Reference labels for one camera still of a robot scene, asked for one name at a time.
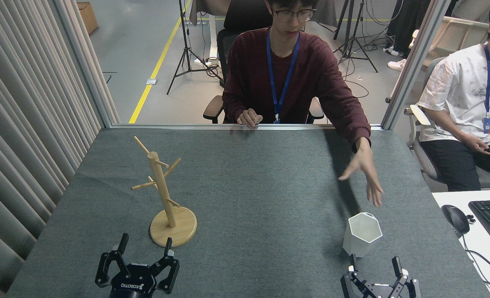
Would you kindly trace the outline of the person's left hand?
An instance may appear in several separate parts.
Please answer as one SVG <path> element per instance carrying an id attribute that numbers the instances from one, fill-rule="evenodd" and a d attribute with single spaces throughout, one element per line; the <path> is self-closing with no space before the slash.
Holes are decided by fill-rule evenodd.
<path id="1" fill-rule="evenodd" d="M 382 206 L 383 188 L 373 160 L 373 152 L 368 138 L 361 137 L 355 142 L 356 153 L 349 162 L 346 170 L 338 178 L 339 181 L 347 180 L 356 171 L 364 172 L 367 181 L 367 200 L 374 206 Z"/>

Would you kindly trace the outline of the person's right hand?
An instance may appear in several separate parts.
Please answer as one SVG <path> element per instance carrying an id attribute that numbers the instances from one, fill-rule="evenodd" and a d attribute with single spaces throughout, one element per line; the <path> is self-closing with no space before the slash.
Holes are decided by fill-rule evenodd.
<path id="1" fill-rule="evenodd" d="M 263 121 L 263 116 L 258 115 L 253 109 L 244 110 L 243 113 L 237 117 L 237 123 L 245 125 L 250 130 L 254 130 L 261 121 Z"/>
<path id="2" fill-rule="evenodd" d="M 463 134 L 461 136 L 461 142 L 474 153 L 490 155 L 490 147 L 474 135 Z"/>

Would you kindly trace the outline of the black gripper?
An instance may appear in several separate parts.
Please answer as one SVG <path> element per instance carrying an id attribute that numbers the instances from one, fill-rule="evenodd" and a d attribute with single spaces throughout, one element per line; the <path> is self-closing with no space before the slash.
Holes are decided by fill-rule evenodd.
<path id="1" fill-rule="evenodd" d="M 108 276 L 110 264 L 115 261 L 120 272 L 112 278 L 111 298 L 151 298 L 155 290 L 171 294 L 180 269 L 180 263 L 174 258 L 174 253 L 171 251 L 172 238 L 167 238 L 164 256 L 152 266 L 146 264 L 125 265 L 123 254 L 128 240 L 128 234 L 123 233 L 118 248 L 101 255 L 95 284 L 98 287 L 107 286 L 106 283 L 110 279 Z M 157 283 L 156 277 L 167 267 L 170 268 L 168 276 Z"/>
<path id="2" fill-rule="evenodd" d="M 397 277 L 393 286 L 388 284 L 367 285 L 366 279 L 359 279 L 356 268 L 356 255 L 350 255 L 348 272 L 341 277 L 341 286 L 345 298 L 402 298 L 401 292 L 408 289 L 409 298 L 421 298 L 418 279 L 409 277 L 409 272 L 403 269 L 399 257 L 392 258 L 394 273 Z"/>

